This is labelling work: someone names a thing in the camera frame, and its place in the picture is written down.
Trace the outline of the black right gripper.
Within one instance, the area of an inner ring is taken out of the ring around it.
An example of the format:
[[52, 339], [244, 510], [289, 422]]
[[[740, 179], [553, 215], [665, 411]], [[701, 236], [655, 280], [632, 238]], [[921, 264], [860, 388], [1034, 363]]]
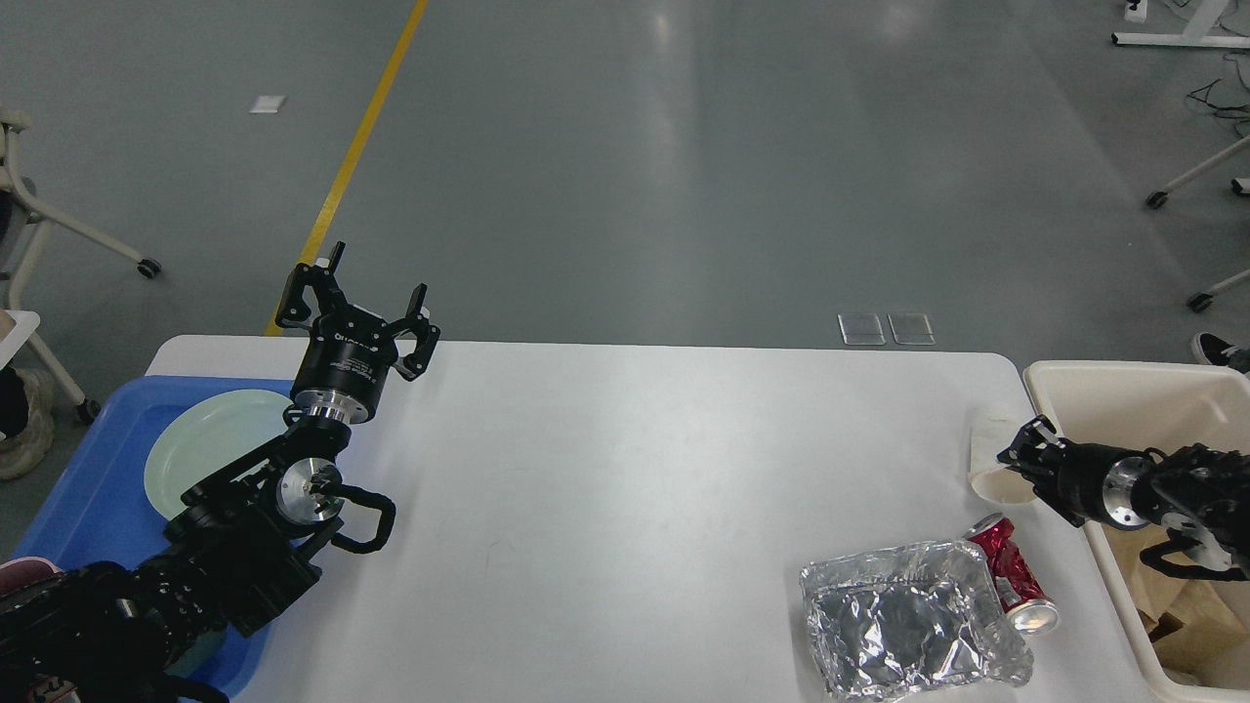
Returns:
[[1152, 469], [1152, 457], [1094, 443], [1068, 443], [1046, 415], [1019, 427], [996, 462], [1042, 483], [1042, 502], [1076, 528], [1088, 522], [1116, 530], [1148, 527], [1134, 493]]

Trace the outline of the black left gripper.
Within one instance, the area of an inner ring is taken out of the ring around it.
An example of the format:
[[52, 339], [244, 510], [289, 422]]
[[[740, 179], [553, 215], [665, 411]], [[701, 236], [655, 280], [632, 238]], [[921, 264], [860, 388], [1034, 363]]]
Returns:
[[[355, 427], [376, 415], [390, 368], [405, 382], [426, 373], [441, 330], [425, 309], [429, 286], [418, 284], [402, 316], [356, 339], [356, 314], [335, 279], [345, 249], [348, 244], [335, 243], [328, 259], [311, 266], [295, 264], [278, 296], [275, 325], [280, 331], [299, 329], [309, 336], [290, 392], [294, 407], [305, 414], [328, 408], [340, 422]], [[412, 339], [412, 352], [398, 352], [402, 336]]]

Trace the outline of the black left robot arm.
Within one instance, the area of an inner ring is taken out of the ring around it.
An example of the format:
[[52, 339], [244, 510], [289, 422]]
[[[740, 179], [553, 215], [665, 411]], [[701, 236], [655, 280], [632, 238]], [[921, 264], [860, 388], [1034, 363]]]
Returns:
[[2, 595], [2, 694], [71, 685], [85, 702], [225, 702], [218, 685], [175, 675], [205, 635], [245, 638], [318, 583], [326, 545], [371, 555], [392, 538], [392, 498], [348, 484], [338, 455], [378, 412], [390, 372], [422, 375], [440, 339], [418, 284], [398, 320], [348, 300], [345, 250], [292, 268], [275, 324], [308, 331], [285, 429], [182, 492], [168, 547], [125, 568], [95, 560]]

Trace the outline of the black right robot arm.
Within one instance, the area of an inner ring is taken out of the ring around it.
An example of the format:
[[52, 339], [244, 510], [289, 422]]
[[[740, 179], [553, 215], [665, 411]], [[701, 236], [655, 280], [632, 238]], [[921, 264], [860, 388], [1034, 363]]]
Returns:
[[1039, 415], [1019, 427], [996, 459], [1076, 528], [1094, 522], [1115, 530], [1164, 529], [1164, 542], [1139, 552], [1156, 573], [1248, 580], [1249, 468], [1241, 452], [1201, 443], [1171, 454], [1076, 443]]

